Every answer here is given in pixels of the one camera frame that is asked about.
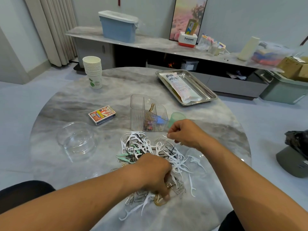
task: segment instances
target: metal tray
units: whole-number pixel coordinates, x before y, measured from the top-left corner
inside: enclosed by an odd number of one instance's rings
[[[188,86],[191,87],[199,96],[202,97],[200,101],[192,101],[187,104],[182,102],[181,97],[178,93],[172,88],[172,86],[160,75],[160,73],[177,73],[177,75],[186,82]],[[157,77],[163,82],[163,84],[168,88],[168,90],[174,95],[174,97],[181,103],[183,106],[189,106],[194,104],[199,104],[203,102],[209,102],[212,100],[218,99],[217,95],[212,92],[206,85],[204,85],[200,80],[193,76],[189,71],[183,69],[175,70],[161,70],[156,72]]]

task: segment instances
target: curtain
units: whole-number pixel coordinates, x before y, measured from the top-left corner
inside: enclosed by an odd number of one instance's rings
[[[65,33],[76,27],[71,0],[25,0],[47,57],[56,66],[67,65],[77,54]]]

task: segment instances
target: marble table top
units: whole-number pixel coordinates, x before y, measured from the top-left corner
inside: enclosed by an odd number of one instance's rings
[[[196,48],[189,48],[179,46],[177,42],[171,41],[164,38],[154,38],[151,36],[136,34],[136,40],[134,43],[125,43],[121,41],[116,41],[112,39],[105,38],[103,36],[102,27],[75,27],[74,29],[69,30],[67,33],[69,36],[102,41],[106,43],[124,45],[134,48],[147,49],[152,51],[158,51],[168,54],[177,54],[181,56],[191,57],[191,58],[199,58],[204,60],[210,60],[214,62],[223,62],[227,64],[233,64],[238,66],[246,66],[256,69],[266,69],[271,71],[283,72],[282,69],[276,68],[274,66],[267,66],[256,63],[252,60],[248,60],[243,62],[237,59],[238,53],[230,53],[228,54],[219,54],[218,56],[212,56],[211,54],[198,50]]]
[[[130,128],[130,97],[146,94],[162,104],[171,116],[179,111],[192,119],[203,130],[217,138],[234,154],[251,165],[251,153],[245,132],[236,117],[220,100],[189,107],[181,106],[156,77],[156,69],[124,67],[103,70],[103,87],[91,89],[85,76],[56,93],[38,115],[30,136],[33,174],[36,180],[50,183],[56,189],[108,173],[120,167],[115,154],[121,152],[120,138]],[[110,105],[117,116],[99,126],[88,113]],[[97,147],[87,160],[71,162],[56,142],[58,129],[67,122],[84,121],[95,133]],[[162,138],[166,132],[147,132],[151,141]],[[187,193],[175,196],[162,207],[153,203],[138,210],[125,221],[125,200],[115,206],[93,230],[203,230],[217,227],[232,210],[232,206],[207,159],[197,150],[176,145],[183,155],[201,160],[207,173],[195,163],[188,163],[196,198],[190,194],[188,175],[184,176]]]

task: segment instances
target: painting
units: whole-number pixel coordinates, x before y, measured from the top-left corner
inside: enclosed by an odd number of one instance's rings
[[[181,31],[185,31],[188,21],[198,22],[195,34],[199,34],[207,0],[176,0],[169,39],[178,41]]]

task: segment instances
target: gray trash can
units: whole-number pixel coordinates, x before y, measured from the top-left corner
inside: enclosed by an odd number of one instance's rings
[[[292,147],[287,146],[278,152],[276,159],[289,174],[299,178],[308,177],[308,160]]]
[[[273,79],[260,94],[263,100],[296,104],[308,93],[308,82],[291,80],[277,72],[266,70],[264,73],[267,73],[267,76],[270,74]]]

